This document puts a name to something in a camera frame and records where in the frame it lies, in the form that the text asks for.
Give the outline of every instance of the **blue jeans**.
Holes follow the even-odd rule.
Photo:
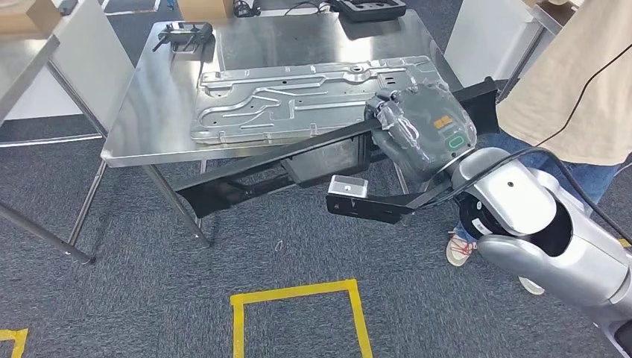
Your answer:
[[[509,153],[514,153],[521,149],[528,148],[530,145],[522,140],[513,138],[505,132],[501,132],[499,134],[491,134],[486,142],[481,143],[481,147],[498,147],[505,149]],[[571,193],[587,207],[587,204],[581,199],[577,191],[572,188],[566,176],[562,174],[562,171],[549,157],[544,154],[535,153],[527,154],[519,160],[528,168],[539,169],[553,175],[567,192]],[[608,189],[608,186],[614,179],[616,171],[619,169],[619,164],[615,166],[596,166],[593,164],[568,162],[564,162],[564,164],[566,164],[573,178],[595,203],[598,203],[604,195],[606,189]],[[457,224],[454,232],[468,242],[476,241],[476,239],[465,231],[461,222]]]

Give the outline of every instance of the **sneaker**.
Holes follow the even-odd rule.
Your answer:
[[[446,248],[448,262],[457,267],[462,266],[470,258],[472,250],[476,249],[476,242],[468,242],[454,231],[450,231],[448,234],[450,235],[450,241],[448,241]]]
[[[535,282],[533,282],[532,280],[529,280],[528,278],[524,278],[524,277],[518,277],[518,280],[520,280],[520,283],[522,284],[522,286],[532,295],[539,296],[544,293],[544,289],[536,285]]]

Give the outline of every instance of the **cardboard box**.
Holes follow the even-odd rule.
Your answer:
[[[185,21],[208,21],[233,17],[233,0],[178,0]]]
[[[61,20],[51,0],[22,0],[0,8],[0,34],[49,35]]]

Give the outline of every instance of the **black tool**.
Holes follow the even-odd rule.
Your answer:
[[[388,21],[406,13],[406,4],[401,0],[331,0],[329,3],[351,22]]]
[[[195,51],[199,45],[207,43],[213,35],[213,27],[208,22],[176,22],[167,24],[158,34],[158,43],[154,47],[156,52],[160,46],[170,43],[173,52]]]

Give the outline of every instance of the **black cable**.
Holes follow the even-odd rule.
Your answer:
[[[283,14],[283,16],[288,15],[288,14],[290,13],[290,11],[292,11],[292,10],[296,9],[296,8],[297,8],[297,7],[299,7],[299,6],[302,6],[302,5],[308,5],[308,4],[309,4],[309,5],[311,5],[311,6],[313,6],[313,7],[316,7],[316,9],[317,9],[317,10],[316,10],[316,13],[319,13],[319,12],[320,12],[320,8],[318,7],[318,5],[314,4],[313,2],[310,2],[310,1],[301,1],[301,2],[298,2],[298,3],[294,4],[294,5],[292,5],[292,7],[290,7],[290,8],[289,8],[289,9],[288,9],[288,10],[287,10],[284,14]]]
[[[466,190],[474,186],[476,183],[478,183],[481,179],[485,178],[491,172],[497,170],[501,166],[513,160],[516,160],[523,155],[530,154],[530,153],[537,153],[537,152],[544,153],[547,156],[549,156],[551,159],[553,159],[555,164],[562,171],[562,174],[564,174],[566,179],[569,180],[569,183],[571,184],[573,189],[577,191],[579,196],[581,196],[581,198],[586,202],[586,204],[588,204],[597,214],[599,214],[599,216],[602,217],[603,220],[605,220],[606,223],[608,223],[617,233],[619,233],[619,235],[621,235],[625,239],[625,241],[629,242],[632,245],[632,238],[630,238],[628,233],[626,233],[625,230],[623,230],[616,222],[614,222],[614,220],[612,220],[600,207],[597,206],[597,204],[588,196],[588,194],[586,194],[584,189],[582,189],[581,185],[579,185],[579,183],[573,178],[571,172],[568,170],[566,165],[564,165],[562,160],[560,160],[560,158],[558,158],[555,154],[553,154],[552,151],[546,148],[540,148],[540,147],[525,148],[525,149],[522,149],[521,151],[517,151],[516,153],[513,153],[512,155],[509,155],[499,160],[498,162],[494,163],[492,166],[488,167],[484,171],[478,173],[477,175],[474,175],[472,179],[469,179],[468,181],[466,181],[463,185],[455,189],[453,192],[450,192],[449,194],[443,196],[442,198],[430,201],[429,203],[422,205],[421,207],[418,208],[418,210],[431,209],[433,207],[444,204],[447,201],[454,199],[457,195],[461,194],[462,192],[465,192]]]
[[[571,114],[569,115],[569,118],[566,119],[566,122],[564,123],[564,125],[562,126],[562,128],[560,128],[559,131],[553,133],[549,138],[546,138],[545,140],[543,140],[542,142],[537,143],[535,146],[539,147],[542,144],[544,144],[545,142],[549,141],[550,139],[552,139],[553,137],[557,136],[558,134],[562,133],[563,130],[566,129],[566,127],[569,126],[569,123],[571,122],[571,118],[573,117],[573,115],[575,114],[575,111],[577,110],[577,107],[579,106],[579,103],[581,102],[581,99],[584,97],[584,93],[586,92],[586,89],[588,88],[588,85],[590,84],[590,82],[592,82],[595,77],[597,77],[601,72],[603,72],[606,68],[608,68],[608,66],[612,65],[615,61],[617,61],[621,56],[623,56],[625,54],[625,52],[628,52],[628,50],[632,48],[632,43],[626,47],[623,51],[621,51],[620,54],[617,54],[616,57],[614,57],[609,63],[606,63],[606,66],[601,67],[597,72],[595,72],[594,75],[592,75],[588,81],[586,82],[586,84],[584,84],[584,88],[581,90],[581,93],[579,95],[579,98],[577,98],[577,101],[575,102],[575,106],[573,107]]]

